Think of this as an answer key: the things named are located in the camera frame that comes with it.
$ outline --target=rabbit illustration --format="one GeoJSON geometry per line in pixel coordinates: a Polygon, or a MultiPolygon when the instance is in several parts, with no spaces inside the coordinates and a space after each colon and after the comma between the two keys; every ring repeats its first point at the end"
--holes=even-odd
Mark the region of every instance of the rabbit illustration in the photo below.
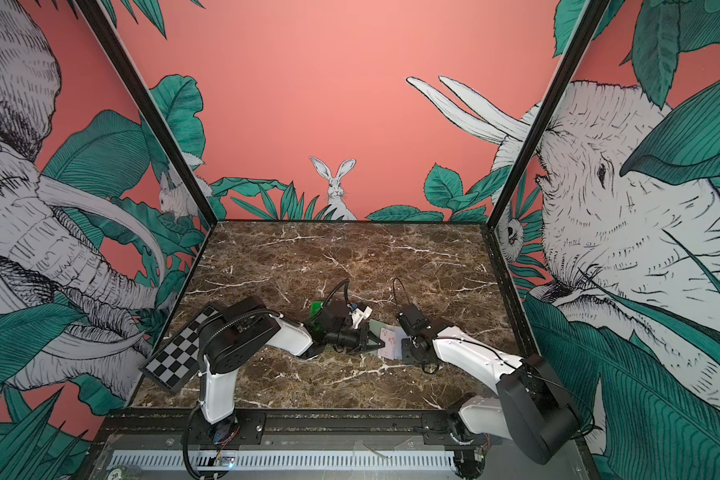
{"type": "Polygon", "coordinates": [[[338,168],[336,176],[331,175],[331,169],[317,158],[310,157],[312,164],[315,165],[317,173],[328,181],[328,209],[327,212],[335,210],[331,216],[331,220],[356,220],[357,217],[344,205],[344,189],[342,188],[342,177],[349,173],[355,167],[355,160],[350,158],[345,160],[338,168]]]}
{"type": "MultiPolygon", "coordinates": [[[[182,156],[186,164],[193,170],[202,165],[202,160],[195,155],[182,152],[182,156]]],[[[202,194],[210,197],[213,192],[208,183],[195,175],[194,172],[192,172],[192,176],[194,176],[202,194]]],[[[172,213],[176,218],[187,215],[199,215],[197,204],[188,189],[183,186],[179,172],[176,171],[176,168],[174,168],[171,163],[168,163],[168,175],[164,172],[160,175],[160,211],[164,214],[172,213]],[[173,183],[175,187],[171,188],[170,183],[173,183]]]]}

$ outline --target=elephant tusk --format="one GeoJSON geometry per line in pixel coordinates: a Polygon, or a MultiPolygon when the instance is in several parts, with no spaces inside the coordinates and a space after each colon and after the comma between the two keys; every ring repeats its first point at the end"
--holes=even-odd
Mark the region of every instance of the elephant tusk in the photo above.
{"type": "Polygon", "coordinates": [[[137,333],[117,342],[94,342],[62,332],[43,347],[43,352],[68,360],[100,359],[128,350],[142,337],[143,333],[137,333]]]}
{"type": "Polygon", "coordinates": [[[144,244],[152,250],[152,254],[160,268],[160,283],[163,283],[163,277],[166,271],[163,251],[154,235],[152,235],[152,232],[142,225],[133,215],[106,201],[104,198],[89,194],[44,175],[40,176],[38,197],[48,205],[71,206],[91,214],[103,216],[134,232],[144,241],[144,244]]]}

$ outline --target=checkerboard calibration plate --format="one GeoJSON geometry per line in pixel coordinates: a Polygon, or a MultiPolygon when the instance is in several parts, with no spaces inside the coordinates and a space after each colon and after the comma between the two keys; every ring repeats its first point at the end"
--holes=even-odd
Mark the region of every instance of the checkerboard calibration plate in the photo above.
{"type": "Polygon", "coordinates": [[[197,351],[200,348],[197,331],[200,325],[219,315],[221,308],[206,305],[201,314],[187,322],[182,329],[154,351],[140,370],[169,393],[178,393],[197,373],[197,351]]]}

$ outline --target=brown marble surface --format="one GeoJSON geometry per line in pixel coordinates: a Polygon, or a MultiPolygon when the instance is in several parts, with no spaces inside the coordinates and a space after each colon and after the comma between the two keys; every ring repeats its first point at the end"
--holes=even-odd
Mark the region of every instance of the brown marble surface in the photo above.
{"type": "MultiPolygon", "coordinates": [[[[449,224],[222,222],[165,338],[207,302],[229,305],[248,295],[258,295],[290,320],[305,321],[310,302],[322,300],[346,277],[351,299],[369,303],[372,319],[394,323],[390,282],[396,276],[425,314],[517,352],[479,227],[449,224]]],[[[191,407],[199,391],[197,378],[175,396],[145,378],[132,406],[191,407]]],[[[427,375],[399,360],[370,353],[347,356],[330,346],[312,360],[265,347],[240,369],[235,403],[247,408],[447,408],[467,392],[490,394],[451,365],[427,375]]]]}

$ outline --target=elephant ear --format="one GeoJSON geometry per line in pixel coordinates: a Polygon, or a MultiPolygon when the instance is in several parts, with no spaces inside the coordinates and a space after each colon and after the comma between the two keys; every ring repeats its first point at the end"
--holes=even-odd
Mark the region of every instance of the elephant ear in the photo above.
{"type": "Polygon", "coordinates": [[[19,2],[0,2],[0,136],[34,161],[50,133],[61,75],[40,28],[19,2]]]}

